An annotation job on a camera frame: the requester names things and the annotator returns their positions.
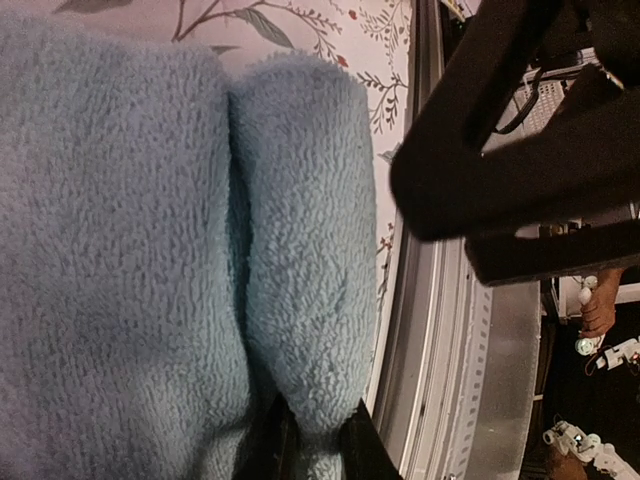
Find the floral tablecloth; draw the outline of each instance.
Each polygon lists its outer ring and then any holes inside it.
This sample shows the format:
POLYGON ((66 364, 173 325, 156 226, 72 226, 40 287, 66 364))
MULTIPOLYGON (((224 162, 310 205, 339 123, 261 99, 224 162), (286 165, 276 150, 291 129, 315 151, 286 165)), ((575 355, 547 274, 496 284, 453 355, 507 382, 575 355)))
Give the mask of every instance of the floral tablecloth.
POLYGON ((274 52, 301 49, 335 62, 368 89, 378 192, 378 341, 367 403, 377 390, 395 283, 391 155, 405 130, 410 0, 0 0, 108 33, 210 45, 240 73, 274 52))

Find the cable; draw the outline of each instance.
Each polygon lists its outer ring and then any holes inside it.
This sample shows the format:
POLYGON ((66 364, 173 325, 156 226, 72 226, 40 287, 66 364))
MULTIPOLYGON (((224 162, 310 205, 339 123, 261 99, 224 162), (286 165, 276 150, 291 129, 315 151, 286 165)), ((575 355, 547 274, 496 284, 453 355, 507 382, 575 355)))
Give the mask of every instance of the cable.
POLYGON ((541 68, 536 72, 536 76, 533 77, 533 82, 531 84, 531 96, 527 99, 522 110, 520 110, 504 127, 500 129, 495 128, 493 130, 494 133, 497 133, 498 135, 508 135, 525 121, 540 98, 540 82, 542 81, 542 75, 544 75, 544 72, 545 70, 541 68))

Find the white mechanical part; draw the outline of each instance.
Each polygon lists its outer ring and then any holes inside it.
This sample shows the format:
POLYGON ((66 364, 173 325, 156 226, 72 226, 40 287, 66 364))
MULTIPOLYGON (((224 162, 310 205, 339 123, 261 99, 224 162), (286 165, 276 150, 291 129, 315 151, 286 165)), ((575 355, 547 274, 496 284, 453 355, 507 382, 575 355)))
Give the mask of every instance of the white mechanical part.
POLYGON ((596 366, 598 368, 608 367, 608 370, 613 370, 624 362, 640 367, 640 337, 631 338, 620 345, 607 349, 598 358, 596 366))
MULTIPOLYGON (((580 301, 580 305, 586 305, 591 300, 591 295, 593 289, 598 286, 598 278, 589 275, 585 279, 582 280, 582 290, 578 293, 578 300, 580 301)), ((581 338, 576 341, 576 352, 584 357, 588 357, 590 355, 594 355, 598 353, 598 349, 602 346, 604 342, 604 335, 601 335, 596 338, 581 338)))
POLYGON ((566 456, 574 455, 582 463, 591 463, 601 473, 616 480, 640 480, 640 475, 616 453, 610 443, 602 443, 595 434, 585 435, 575 425, 561 421, 544 432, 544 442, 566 456))

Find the hand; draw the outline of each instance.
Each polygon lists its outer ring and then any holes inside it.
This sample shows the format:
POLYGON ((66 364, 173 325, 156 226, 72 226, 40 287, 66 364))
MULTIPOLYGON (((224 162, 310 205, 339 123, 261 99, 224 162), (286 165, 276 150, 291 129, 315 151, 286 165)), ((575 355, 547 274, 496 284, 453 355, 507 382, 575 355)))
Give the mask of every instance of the hand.
POLYGON ((596 338, 606 334, 616 323, 616 291, 597 287, 591 300, 582 307, 582 338, 596 338))

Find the folded towel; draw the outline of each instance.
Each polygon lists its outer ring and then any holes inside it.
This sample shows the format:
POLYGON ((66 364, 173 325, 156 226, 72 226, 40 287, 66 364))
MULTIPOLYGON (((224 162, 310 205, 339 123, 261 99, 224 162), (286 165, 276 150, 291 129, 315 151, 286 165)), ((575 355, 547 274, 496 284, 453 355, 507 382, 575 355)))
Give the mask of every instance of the folded towel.
POLYGON ((230 115, 253 225, 249 345, 296 415, 309 478, 340 478, 331 452, 366 386, 375 319, 366 92, 315 57, 276 56, 234 86, 230 115))
POLYGON ((3 480, 230 478, 252 395, 226 92, 204 47, 0 13, 3 480))

